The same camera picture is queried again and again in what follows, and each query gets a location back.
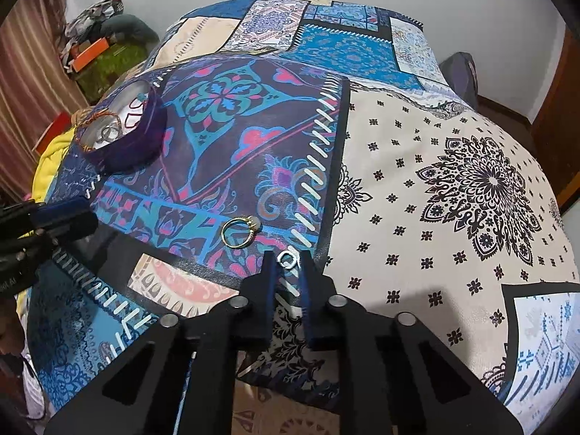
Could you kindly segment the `purple heart-shaped jewelry box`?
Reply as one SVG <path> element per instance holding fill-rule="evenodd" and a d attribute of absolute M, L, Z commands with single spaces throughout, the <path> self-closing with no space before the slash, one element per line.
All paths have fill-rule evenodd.
<path fill-rule="evenodd" d="M 90 114 L 75 142 L 98 173 L 110 175 L 152 161 L 161 151 L 166 125 L 161 85 L 136 80 Z"/>

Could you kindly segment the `yellow blanket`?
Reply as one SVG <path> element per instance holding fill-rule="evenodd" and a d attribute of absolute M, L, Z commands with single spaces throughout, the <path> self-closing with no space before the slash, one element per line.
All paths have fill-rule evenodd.
<path fill-rule="evenodd" d="M 72 128 L 54 137 L 43 154 L 40 155 L 36 174 L 34 174 L 32 181 L 32 200 L 34 202 L 39 203 L 46 200 L 49 188 L 57 176 L 59 167 L 73 140 L 74 132 L 75 129 Z"/>

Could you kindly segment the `red and white box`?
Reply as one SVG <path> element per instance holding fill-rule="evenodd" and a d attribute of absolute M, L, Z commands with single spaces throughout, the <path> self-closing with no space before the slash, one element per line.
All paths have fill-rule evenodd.
<path fill-rule="evenodd" d="M 72 127 L 71 115 L 68 112 L 61 112 L 52 123 L 44 130 L 36 144 L 32 147 L 32 151 L 37 155 L 43 154 L 46 148 L 55 137 L 66 133 Z"/>

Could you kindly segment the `striped red curtain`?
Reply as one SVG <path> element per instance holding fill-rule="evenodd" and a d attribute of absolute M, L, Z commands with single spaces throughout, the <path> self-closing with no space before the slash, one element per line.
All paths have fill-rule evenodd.
<path fill-rule="evenodd" d="M 1 25 L 1 193 L 32 187 L 39 137 L 62 112 L 87 107 L 65 73 L 66 0 L 18 0 Z"/>

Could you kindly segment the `green patterned box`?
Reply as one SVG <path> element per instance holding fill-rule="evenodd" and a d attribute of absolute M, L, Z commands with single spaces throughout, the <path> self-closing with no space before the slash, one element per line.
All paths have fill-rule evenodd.
<path fill-rule="evenodd" d="M 87 103 L 94 105 L 129 69 L 145 61 L 145 46 L 134 42 L 115 43 L 74 76 Z"/>

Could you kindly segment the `orange shoe box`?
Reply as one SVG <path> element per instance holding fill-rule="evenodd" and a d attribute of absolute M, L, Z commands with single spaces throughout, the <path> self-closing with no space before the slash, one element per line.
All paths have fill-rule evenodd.
<path fill-rule="evenodd" d="M 90 44 L 86 50 L 81 52 L 73 61 L 72 68 L 75 73 L 79 73 L 85 66 L 96 59 L 104 51 L 108 50 L 109 43 L 106 37 L 101 37 L 99 40 Z"/>

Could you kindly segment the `pile of clothes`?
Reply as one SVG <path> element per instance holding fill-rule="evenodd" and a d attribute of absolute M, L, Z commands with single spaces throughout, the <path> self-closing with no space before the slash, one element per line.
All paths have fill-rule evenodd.
<path fill-rule="evenodd" d="M 64 36 L 67 40 L 84 40 L 94 25 L 102 24 L 111 17 L 122 14 L 123 11 L 122 0 L 100 0 L 84 9 L 72 22 L 68 22 Z"/>

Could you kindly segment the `blue patchwork patterned cloth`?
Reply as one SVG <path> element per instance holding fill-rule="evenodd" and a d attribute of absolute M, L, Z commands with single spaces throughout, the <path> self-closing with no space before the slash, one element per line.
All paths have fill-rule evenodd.
<path fill-rule="evenodd" d="M 238 363 L 233 429 L 334 433 L 333 352 L 307 345 L 299 252 L 336 291 L 411 312 L 531 434 L 579 394 L 579 272 L 541 165 L 449 87 L 419 22 L 338 1 L 229 0 L 176 22 L 131 82 L 161 85 L 148 164 L 104 175 L 75 135 L 46 200 L 96 233 L 30 292 L 29 348 L 61 410 L 165 312 L 236 295 L 266 252 L 272 341 Z"/>

